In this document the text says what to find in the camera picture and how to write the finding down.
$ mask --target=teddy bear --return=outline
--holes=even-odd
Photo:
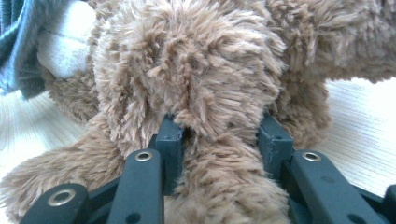
[[[86,66],[58,78],[43,68],[52,99],[86,132],[2,180],[13,221],[56,185],[93,190],[118,177],[128,155],[173,115],[189,139],[166,223],[289,223],[288,195],[257,150],[264,113],[296,148],[312,147],[331,124],[327,79],[396,77],[391,0],[91,4]]]

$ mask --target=stuffed animal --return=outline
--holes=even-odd
[[[182,176],[165,202],[166,223],[288,223],[287,193],[267,178],[256,148],[264,112],[297,148],[311,147],[331,122],[326,79],[396,76],[391,0],[93,6],[86,69],[66,79],[44,69],[51,97],[87,132],[3,179],[2,203],[13,221],[56,185],[93,190],[119,176],[126,157],[172,114],[189,139]]]

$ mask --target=gray cloth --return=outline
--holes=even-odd
[[[35,42],[44,23],[67,0],[0,0],[0,89],[24,98],[44,91]]]

